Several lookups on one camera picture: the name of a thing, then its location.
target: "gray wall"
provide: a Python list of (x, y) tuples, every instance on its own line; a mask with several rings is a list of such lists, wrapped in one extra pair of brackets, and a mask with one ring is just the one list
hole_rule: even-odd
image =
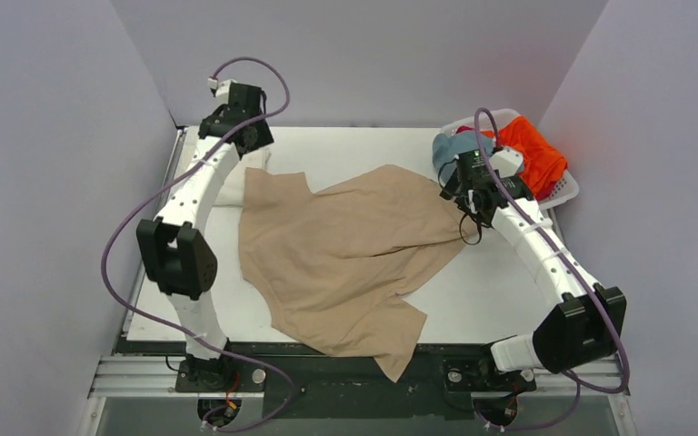
[(573, 252), (628, 296), (642, 434), (698, 434), (698, 2), (611, 0), (541, 123)]
[[(538, 122), (606, 0), (112, 0), (179, 124), (213, 109), (205, 79), (259, 56), (293, 102), (273, 124), (437, 126), (480, 105)], [(281, 102), (257, 65), (230, 70)]]
[[(107, 0), (0, 0), (0, 434), (75, 434), (124, 314), (103, 245), (160, 183), (174, 138)], [(112, 261), (126, 291), (130, 234)]]

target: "folded white cloth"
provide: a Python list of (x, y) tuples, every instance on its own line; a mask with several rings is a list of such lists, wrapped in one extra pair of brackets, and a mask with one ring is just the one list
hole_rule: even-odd
[(246, 168), (265, 170), (271, 153), (268, 147), (264, 147), (242, 156), (239, 163), (226, 177), (214, 205), (242, 207), (244, 199), (244, 170)]

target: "white plastic basket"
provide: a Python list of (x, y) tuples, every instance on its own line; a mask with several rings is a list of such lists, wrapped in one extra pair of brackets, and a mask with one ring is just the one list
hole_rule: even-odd
[[(512, 109), (500, 109), (498, 111), (491, 111), (491, 114), (494, 116), (494, 120), (496, 121), (496, 127), (499, 130), (505, 128), (513, 119), (520, 116), (520, 114), (518, 114), (516, 111)], [(488, 116), (486, 116), (485, 114), (481, 114), (480, 118), (478, 119), (478, 122), (480, 123), (479, 130), (488, 130), (491, 128), (491, 122), (488, 120)], [(463, 120), (455, 121), (444, 126), (442, 129), (440, 129), (440, 132), (443, 134), (447, 134), (448, 136), (453, 136), (456, 134), (456, 130), (458, 130), (459, 127), (463, 125), (474, 127), (474, 119), (470, 117), (464, 118)], [(571, 173), (569, 173), (568, 170), (565, 170), (563, 172), (563, 178), (555, 184), (555, 187), (553, 188), (553, 193), (551, 193), (550, 196), (548, 196), (544, 200), (540, 201), (539, 207), (542, 210), (551, 209), (555, 206), (559, 206), (571, 200), (578, 193), (579, 184), (573, 179)]]

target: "tan garment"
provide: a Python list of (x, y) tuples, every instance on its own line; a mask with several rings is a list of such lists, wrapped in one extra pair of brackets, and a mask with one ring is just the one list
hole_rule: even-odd
[(462, 213), (393, 165), (319, 193), (303, 173), (245, 177), (239, 259), (272, 326), (330, 356), (373, 356), (396, 382), (426, 320), (399, 295), (462, 250)]

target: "red cloth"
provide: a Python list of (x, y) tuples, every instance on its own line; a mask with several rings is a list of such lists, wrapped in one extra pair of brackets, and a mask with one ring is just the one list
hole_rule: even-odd
[[(474, 129), (463, 125), (456, 132), (459, 134), (466, 130)], [(494, 137), (493, 130), (483, 130), (481, 133), (489, 138)], [(523, 154), (520, 178), (531, 189), (533, 196), (537, 200), (549, 197), (568, 166), (561, 152), (549, 145), (524, 116), (518, 116), (505, 128), (499, 129), (499, 137), (500, 145), (508, 145)]]

